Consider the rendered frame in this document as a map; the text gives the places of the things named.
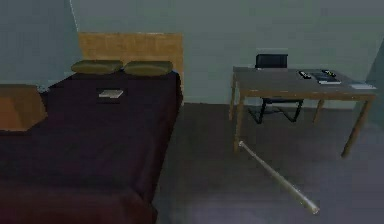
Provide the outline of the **olive green pillow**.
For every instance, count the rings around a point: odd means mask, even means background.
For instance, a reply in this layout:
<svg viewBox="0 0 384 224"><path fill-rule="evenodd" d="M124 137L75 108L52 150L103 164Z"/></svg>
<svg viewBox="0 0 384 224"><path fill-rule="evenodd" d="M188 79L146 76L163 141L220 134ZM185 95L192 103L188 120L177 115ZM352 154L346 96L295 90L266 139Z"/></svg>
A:
<svg viewBox="0 0 384 224"><path fill-rule="evenodd" d="M119 60L82 60L71 66L71 70L82 74L111 74L119 71L123 62Z"/></svg>
<svg viewBox="0 0 384 224"><path fill-rule="evenodd" d="M171 61L131 61L123 68L125 73L135 76L161 76L172 70Z"/></svg>

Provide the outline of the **grey book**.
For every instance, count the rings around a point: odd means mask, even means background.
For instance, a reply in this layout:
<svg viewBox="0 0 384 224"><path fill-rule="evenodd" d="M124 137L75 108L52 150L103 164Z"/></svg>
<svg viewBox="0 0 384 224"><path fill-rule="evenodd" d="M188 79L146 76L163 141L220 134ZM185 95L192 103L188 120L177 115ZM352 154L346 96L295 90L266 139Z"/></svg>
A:
<svg viewBox="0 0 384 224"><path fill-rule="evenodd" d="M100 94L100 98L117 99L123 94L123 90L103 90Z"/></svg>

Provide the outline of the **brown wooden desk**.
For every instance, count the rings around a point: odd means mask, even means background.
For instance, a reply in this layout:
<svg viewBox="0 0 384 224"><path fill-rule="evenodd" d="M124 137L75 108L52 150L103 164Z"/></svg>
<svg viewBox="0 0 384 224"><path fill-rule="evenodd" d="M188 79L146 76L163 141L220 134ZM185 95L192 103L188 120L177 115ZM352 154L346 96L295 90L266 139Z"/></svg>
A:
<svg viewBox="0 0 384 224"><path fill-rule="evenodd" d="M236 116L233 151L238 152L241 126L243 120L244 100L247 97L317 100L317 108L313 117L316 123L320 111L326 100L363 102L360 114L352 128L344 149L342 158L346 158L356 141L358 134L367 118L368 111L376 98L373 90L355 89L354 80L334 71L340 84L319 84L314 78L303 79L299 75L300 69L256 69L248 67L234 67L231 82L231 100L229 120Z"/></svg>

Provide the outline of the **black office chair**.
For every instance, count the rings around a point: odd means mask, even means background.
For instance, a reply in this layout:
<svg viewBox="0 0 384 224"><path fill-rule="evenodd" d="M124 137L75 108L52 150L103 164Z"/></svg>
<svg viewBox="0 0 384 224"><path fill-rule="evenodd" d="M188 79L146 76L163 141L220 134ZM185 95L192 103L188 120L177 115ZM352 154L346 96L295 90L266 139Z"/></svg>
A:
<svg viewBox="0 0 384 224"><path fill-rule="evenodd" d="M261 68L261 69L264 69L264 68L280 69L280 68L286 68L287 65L288 65L288 55L287 54L258 54L256 56L255 67L257 69L259 69L259 68ZM283 113L284 116L290 122L296 122L297 118L301 112L303 102L304 102L303 99L263 98L261 109L259 111L249 109L248 113L251 115L251 117L253 118L253 120L257 124L261 124L263 121L263 117L264 117L267 105L272 105L274 103L296 103L297 108L296 108L296 111L295 111L295 114L293 117L291 117L288 113L286 113L281 108L278 109L278 112Z"/></svg>

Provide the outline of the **dark maroon bed wooden headboard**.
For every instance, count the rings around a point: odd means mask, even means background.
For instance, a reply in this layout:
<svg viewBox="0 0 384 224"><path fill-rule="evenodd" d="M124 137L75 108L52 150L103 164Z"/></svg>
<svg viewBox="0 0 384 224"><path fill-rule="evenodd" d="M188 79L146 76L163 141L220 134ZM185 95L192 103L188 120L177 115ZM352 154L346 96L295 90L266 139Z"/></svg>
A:
<svg viewBox="0 0 384 224"><path fill-rule="evenodd" d="M78 40L82 60L123 67L37 88L47 117L27 131L0 130L0 224L156 224L152 200L183 104L183 36L81 32ZM173 70L135 76L123 71L131 61L171 61ZM103 90L123 94L100 98Z"/></svg>

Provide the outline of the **grey baseball bat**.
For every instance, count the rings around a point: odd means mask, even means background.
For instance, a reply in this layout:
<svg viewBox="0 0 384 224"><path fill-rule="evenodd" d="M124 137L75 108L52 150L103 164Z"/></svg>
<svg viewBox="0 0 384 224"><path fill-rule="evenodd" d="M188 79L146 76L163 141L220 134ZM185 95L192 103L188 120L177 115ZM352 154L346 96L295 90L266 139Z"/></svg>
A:
<svg viewBox="0 0 384 224"><path fill-rule="evenodd" d="M304 195L299 188L289 182L284 176L273 169L267 162L260 158L253 150L251 150L244 141L238 143L239 147L245 149L250 156L252 156L281 186L283 186L299 203L310 211L311 214L316 215L319 213L320 208Z"/></svg>

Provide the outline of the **pale grey flat paper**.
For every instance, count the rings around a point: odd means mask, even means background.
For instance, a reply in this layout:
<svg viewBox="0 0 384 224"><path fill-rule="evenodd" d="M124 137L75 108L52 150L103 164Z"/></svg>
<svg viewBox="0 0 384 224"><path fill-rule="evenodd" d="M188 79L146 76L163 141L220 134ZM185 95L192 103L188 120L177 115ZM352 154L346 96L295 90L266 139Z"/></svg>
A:
<svg viewBox="0 0 384 224"><path fill-rule="evenodd" d="M359 90L375 90L377 89L375 86L366 84L366 83L354 83L350 84L350 86L354 89L359 89Z"/></svg>

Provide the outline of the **orange wooden bedside cabinet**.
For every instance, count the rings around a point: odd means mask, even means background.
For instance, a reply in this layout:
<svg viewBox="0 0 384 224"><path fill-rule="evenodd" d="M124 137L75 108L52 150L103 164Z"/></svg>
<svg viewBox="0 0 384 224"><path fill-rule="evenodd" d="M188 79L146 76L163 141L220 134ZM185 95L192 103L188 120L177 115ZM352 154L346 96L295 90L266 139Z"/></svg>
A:
<svg viewBox="0 0 384 224"><path fill-rule="evenodd" d="M0 130L27 131L47 112L34 85L0 84Z"/></svg>

